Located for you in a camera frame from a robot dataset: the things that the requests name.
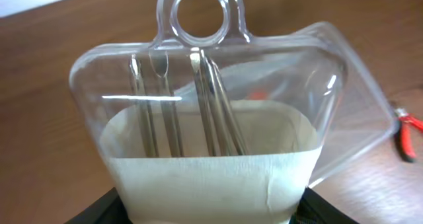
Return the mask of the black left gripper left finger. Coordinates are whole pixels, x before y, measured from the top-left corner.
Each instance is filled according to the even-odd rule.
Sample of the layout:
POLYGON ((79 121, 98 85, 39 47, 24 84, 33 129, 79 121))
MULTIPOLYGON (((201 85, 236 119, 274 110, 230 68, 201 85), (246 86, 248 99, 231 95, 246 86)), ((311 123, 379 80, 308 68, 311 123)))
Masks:
POLYGON ((115 188, 65 224, 132 224, 115 188))

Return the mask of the red handled pliers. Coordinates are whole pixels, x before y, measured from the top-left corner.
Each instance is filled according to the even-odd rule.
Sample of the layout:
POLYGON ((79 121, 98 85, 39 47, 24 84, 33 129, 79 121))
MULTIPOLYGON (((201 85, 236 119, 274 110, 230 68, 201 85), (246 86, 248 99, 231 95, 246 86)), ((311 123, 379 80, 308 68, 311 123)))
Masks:
POLYGON ((394 135, 397 151, 404 162, 413 163, 416 159, 416 153, 412 146, 410 129, 414 128, 422 133, 422 120, 415 118, 404 108, 396 108, 395 114, 399 122, 399 130, 394 135))

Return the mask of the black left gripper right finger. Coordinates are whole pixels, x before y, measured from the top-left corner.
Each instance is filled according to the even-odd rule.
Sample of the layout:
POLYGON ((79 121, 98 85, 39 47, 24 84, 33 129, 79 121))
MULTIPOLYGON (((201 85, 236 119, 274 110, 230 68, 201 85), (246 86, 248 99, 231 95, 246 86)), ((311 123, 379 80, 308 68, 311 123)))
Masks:
POLYGON ((318 193, 306 188, 289 224, 358 224, 318 193))

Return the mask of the clear plastic container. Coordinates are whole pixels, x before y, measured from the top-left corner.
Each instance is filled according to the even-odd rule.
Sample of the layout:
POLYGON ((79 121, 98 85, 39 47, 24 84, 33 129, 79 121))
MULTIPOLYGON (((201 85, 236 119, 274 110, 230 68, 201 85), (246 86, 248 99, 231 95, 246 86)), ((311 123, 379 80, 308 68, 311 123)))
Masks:
POLYGON ((317 22, 267 43, 296 50, 238 63, 221 70, 228 93, 266 93, 299 110, 323 137, 323 150, 309 185, 315 186, 347 162, 393 134, 391 107, 363 61, 329 22, 317 22))

